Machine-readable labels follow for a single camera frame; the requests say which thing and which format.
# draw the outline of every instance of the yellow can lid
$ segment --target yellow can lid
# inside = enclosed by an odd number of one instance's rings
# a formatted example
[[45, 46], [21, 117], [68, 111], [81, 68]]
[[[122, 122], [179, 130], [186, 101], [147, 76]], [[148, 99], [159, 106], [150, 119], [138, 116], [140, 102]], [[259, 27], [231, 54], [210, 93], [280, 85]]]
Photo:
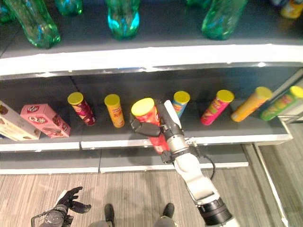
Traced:
[[303, 98], [303, 88], [299, 86], [291, 86], [290, 92], [297, 98]]
[[104, 99], [105, 105], [117, 105], [120, 103], [120, 97], [116, 94], [110, 94]]
[[217, 98], [225, 103], [230, 103], [235, 98], [234, 94], [229, 90], [220, 90], [217, 92]]
[[260, 98], [269, 99], [272, 97], [273, 93], [267, 87], [257, 87], [256, 93]]
[[190, 95], [186, 91], [177, 91], [174, 94], [174, 100], [176, 100], [178, 103], [185, 104], [189, 102]]
[[152, 98], [144, 98], [136, 102], [132, 106], [132, 114], [134, 116], [143, 116], [146, 115], [153, 107], [155, 102]]
[[71, 105], [78, 105], [83, 101], [83, 99], [84, 97], [81, 92], [73, 92], [68, 96], [67, 101]]

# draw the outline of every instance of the black cable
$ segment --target black cable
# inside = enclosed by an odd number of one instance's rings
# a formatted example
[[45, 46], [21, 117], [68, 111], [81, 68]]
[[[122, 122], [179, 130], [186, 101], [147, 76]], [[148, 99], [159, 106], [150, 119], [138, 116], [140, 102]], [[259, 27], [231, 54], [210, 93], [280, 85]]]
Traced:
[[212, 179], [214, 178], [214, 174], [215, 174], [215, 172], [216, 172], [216, 166], [215, 166], [213, 160], [212, 160], [208, 155], [206, 155], [204, 152], [200, 151], [200, 149], [198, 148], [198, 146], [194, 146], [194, 148], [196, 149], [197, 154], [202, 154], [202, 157], [203, 157], [203, 158], [206, 158], [206, 159], [207, 159], [208, 161], [210, 161], [211, 164], [213, 165], [213, 173], [212, 173], [212, 175], [211, 175], [211, 177], [210, 177], [210, 179], [212, 180]]

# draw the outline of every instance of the white shelf edge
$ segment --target white shelf edge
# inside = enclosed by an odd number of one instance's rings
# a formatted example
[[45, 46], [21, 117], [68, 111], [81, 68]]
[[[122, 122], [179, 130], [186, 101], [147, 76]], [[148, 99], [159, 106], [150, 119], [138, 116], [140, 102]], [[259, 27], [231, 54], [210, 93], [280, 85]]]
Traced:
[[[217, 136], [217, 137], [194, 137], [197, 144], [214, 145], [226, 143], [252, 143], [252, 142], [274, 142], [288, 141], [293, 137], [291, 134], [279, 135], [246, 135], [246, 136]], [[83, 149], [118, 148], [118, 147], [144, 147], [151, 146], [148, 139], [143, 140], [107, 140], [107, 141], [82, 141]]]
[[161, 66], [240, 62], [258, 62], [259, 67], [266, 66], [265, 62], [303, 64], [303, 45], [231, 44], [45, 53], [0, 59], [0, 76], [43, 73], [37, 76], [51, 77], [56, 75], [55, 72], [74, 70], [104, 70], [104, 73], [111, 73], [110, 69], [118, 68], [140, 68], [149, 72], [158, 71], [157, 67]]
[[[236, 167], [248, 167], [247, 162], [230, 162], [230, 163], [216, 163], [217, 168], [236, 168]], [[200, 164], [201, 169], [213, 168], [211, 163]], [[117, 167], [101, 167], [101, 173], [107, 172], [128, 172], [128, 171], [149, 171], [149, 170], [171, 170], [174, 169], [172, 164], [169, 165], [153, 165], [153, 166], [117, 166]]]
[[14, 174], [73, 174], [98, 173], [98, 167], [86, 168], [45, 168], [45, 169], [0, 169], [0, 175]]
[[[246, 135], [246, 136], [217, 136], [217, 137], [195, 137], [197, 144], [214, 145], [228, 143], [251, 143], [251, 142], [285, 142], [291, 140], [291, 134], [279, 135]], [[148, 139], [142, 140], [105, 140], [105, 141], [82, 141], [83, 149], [97, 148], [119, 148], [119, 147], [148, 147], [152, 144]], [[16, 143], [0, 144], [0, 152], [5, 151], [42, 151], [42, 150], [69, 150], [80, 149], [79, 142], [62, 143]]]
[[15, 143], [0, 144], [1, 151], [39, 151], [39, 150], [65, 150], [80, 149], [79, 142], [61, 142], [61, 143]]

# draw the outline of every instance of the white box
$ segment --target white box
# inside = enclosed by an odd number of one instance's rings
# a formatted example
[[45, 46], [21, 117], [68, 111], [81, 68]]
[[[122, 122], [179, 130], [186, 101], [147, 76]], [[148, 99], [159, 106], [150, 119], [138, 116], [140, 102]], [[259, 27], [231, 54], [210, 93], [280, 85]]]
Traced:
[[0, 134], [14, 141], [38, 140], [41, 131], [0, 101]]

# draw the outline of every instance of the red pringles can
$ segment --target red pringles can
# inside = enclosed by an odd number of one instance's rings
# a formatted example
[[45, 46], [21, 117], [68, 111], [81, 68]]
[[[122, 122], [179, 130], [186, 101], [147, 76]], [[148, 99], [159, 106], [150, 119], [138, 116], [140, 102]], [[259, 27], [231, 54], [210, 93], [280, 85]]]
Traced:
[[[160, 126], [159, 116], [155, 102], [152, 98], [144, 98], [136, 102], [131, 109], [132, 114], [140, 122], [149, 122]], [[165, 137], [161, 134], [159, 137], [149, 137], [154, 149], [158, 154], [169, 150]]]
[[212, 101], [208, 109], [204, 112], [200, 121], [203, 125], [210, 125], [223, 112], [223, 110], [232, 102], [234, 95], [231, 91], [220, 90], [216, 98]]
[[96, 118], [90, 106], [84, 100], [81, 92], [71, 93], [68, 96], [67, 101], [69, 104], [71, 104], [78, 116], [84, 121], [84, 123], [86, 123], [86, 125], [91, 126], [95, 124]]

